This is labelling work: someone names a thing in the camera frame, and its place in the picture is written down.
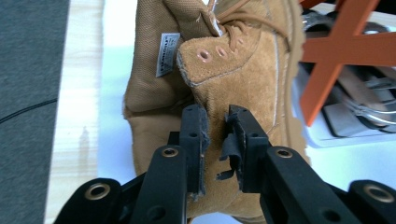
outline boot eyelet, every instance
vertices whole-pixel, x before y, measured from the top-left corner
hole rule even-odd
[[[197,57],[204,63],[210,63],[212,61],[212,55],[206,49],[198,49]]]
[[[225,49],[223,49],[220,46],[216,46],[216,51],[218,52],[221,58],[228,59],[228,54],[227,51],[225,51]]]
[[[231,53],[233,53],[235,55],[238,54],[238,49],[235,49],[234,51],[231,50]]]

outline suede leather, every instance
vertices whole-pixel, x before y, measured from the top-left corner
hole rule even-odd
[[[241,11],[263,15],[284,27],[291,46],[272,28],[249,21],[245,34],[232,28],[238,42],[231,51],[229,35],[219,36],[214,14],[201,0],[138,2],[134,64],[124,100],[124,117],[133,130],[136,171],[145,172],[153,151],[166,144],[169,132],[179,130],[184,106],[195,100],[209,116],[206,196],[198,202],[188,199],[188,217],[222,212],[244,223],[264,222],[258,194],[240,192],[235,177],[215,180],[217,174],[230,168],[227,161],[219,161],[224,114],[230,104],[244,106],[267,131],[273,145],[290,145],[290,127],[285,121],[290,112],[285,104],[290,102],[290,80],[301,56],[296,51],[301,51],[304,36],[302,25],[295,23],[299,10],[297,2],[291,0],[251,0]],[[162,33],[181,33],[179,69],[155,77]]]

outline lace hole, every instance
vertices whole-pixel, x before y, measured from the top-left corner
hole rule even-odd
[[[219,56],[222,58],[228,58],[227,52],[220,46],[216,46],[216,51],[218,52]]]
[[[197,50],[197,57],[201,59],[204,63],[209,63],[212,61],[212,55],[206,49],[198,49]]]

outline screw hole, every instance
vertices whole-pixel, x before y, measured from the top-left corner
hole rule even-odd
[[[164,157],[175,157],[178,154],[178,151],[174,148],[166,148],[163,150]]]
[[[98,188],[96,188],[96,189],[93,189],[93,190],[91,191],[91,195],[93,195],[93,196],[98,196],[99,194],[105,192],[105,190],[106,190],[106,189],[105,189],[104,187],[100,186],[100,187],[98,187]]]
[[[376,185],[368,184],[364,186],[363,189],[367,195],[381,203],[393,203],[395,201],[394,197],[389,192]]]
[[[91,201],[103,199],[110,192],[110,186],[104,183],[96,183],[91,185],[85,191],[85,198]]]
[[[150,221],[158,221],[165,217],[166,211],[162,206],[154,206],[148,210],[147,216]]]
[[[341,221],[340,215],[338,213],[334,212],[333,210],[325,210],[322,212],[322,215],[329,220],[330,222],[339,222]]]
[[[281,158],[291,158],[293,154],[286,149],[278,149],[276,155]]]

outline wooden surface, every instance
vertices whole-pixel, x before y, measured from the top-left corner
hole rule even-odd
[[[71,0],[45,223],[96,178],[103,1]]]

